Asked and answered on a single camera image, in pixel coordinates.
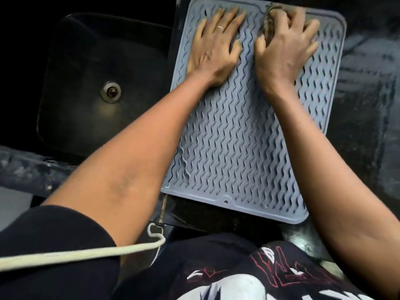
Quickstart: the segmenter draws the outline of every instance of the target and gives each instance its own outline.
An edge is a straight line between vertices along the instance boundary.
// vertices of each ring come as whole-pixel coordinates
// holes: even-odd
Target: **finger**
[[[254,56],[259,58],[266,49],[266,42],[264,35],[259,36],[254,42]]]
[[[317,35],[318,29],[320,28],[320,22],[317,19],[312,19],[307,21],[305,28],[303,36],[311,42]]]
[[[311,45],[307,48],[306,54],[310,58],[318,49],[318,42],[312,42]]]
[[[306,9],[304,7],[296,7],[290,11],[289,16],[292,20],[292,29],[303,31],[304,22],[306,21]]]
[[[206,24],[207,24],[206,18],[204,18],[200,21],[199,25],[197,26],[196,32],[194,33],[193,40],[201,39],[201,36],[203,35],[203,30],[206,27]]]
[[[239,26],[243,23],[245,17],[246,17],[247,12],[242,12],[240,15],[238,15],[236,18],[232,20],[232,22],[229,23],[229,25],[226,27],[226,30],[224,31],[224,34],[228,38],[229,42],[232,41],[234,35],[239,29]]]
[[[239,7],[237,7],[237,6],[232,7],[232,9],[227,14],[224,14],[222,19],[218,22],[217,26],[220,26],[223,28],[223,30],[226,30],[229,23],[233,20],[233,18],[235,18],[238,10],[239,10]]]
[[[206,29],[204,30],[205,34],[212,34],[215,27],[217,26],[219,20],[222,18],[225,9],[220,8],[217,10],[216,14],[207,22]]]
[[[286,12],[281,9],[272,9],[270,11],[270,16],[274,20],[274,28],[276,34],[282,33],[285,30],[289,29],[289,18],[287,17],[288,15],[286,14]]]
[[[239,40],[235,40],[235,42],[233,42],[232,51],[230,52],[229,56],[229,58],[232,60],[232,63],[235,63],[235,65],[239,61],[239,57],[242,51],[242,43]]]

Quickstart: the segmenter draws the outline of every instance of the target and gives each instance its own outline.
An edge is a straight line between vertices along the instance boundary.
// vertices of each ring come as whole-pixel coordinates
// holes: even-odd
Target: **sink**
[[[102,14],[63,18],[50,47],[37,120],[47,146],[82,157],[165,95],[171,29]]]

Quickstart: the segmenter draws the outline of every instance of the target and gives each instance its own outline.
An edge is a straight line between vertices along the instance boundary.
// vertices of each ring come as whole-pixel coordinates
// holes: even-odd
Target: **dish drying mat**
[[[199,21],[222,6],[247,11],[240,27],[243,52],[219,88],[206,93],[191,114],[161,191],[195,201],[297,224],[308,217],[279,122],[257,84],[253,44],[270,4],[260,0],[192,0],[179,46],[171,90],[186,75]],[[317,52],[296,80],[300,101],[326,133],[346,33],[342,15],[308,8],[317,18]]]

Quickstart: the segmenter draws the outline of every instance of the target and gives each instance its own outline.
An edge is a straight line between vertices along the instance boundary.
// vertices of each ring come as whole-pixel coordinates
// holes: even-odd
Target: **sink drain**
[[[116,103],[121,98],[121,87],[115,82],[106,82],[100,90],[100,95],[107,103]]]

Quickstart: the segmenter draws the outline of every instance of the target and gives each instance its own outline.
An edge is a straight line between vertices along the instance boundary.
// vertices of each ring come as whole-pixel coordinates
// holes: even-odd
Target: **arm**
[[[273,12],[275,37],[255,45],[257,76],[285,137],[294,175],[327,245],[387,298],[400,288],[400,223],[358,179],[298,100],[294,80],[316,51],[319,23],[304,28],[304,9]]]
[[[238,8],[201,21],[186,80],[94,152],[44,204],[76,210],[100,224],[117,246],[134,243],[147,224],[187,119],[210,86],[231,74],[241,44]],[[216,28],[221,25],[225,32]]]

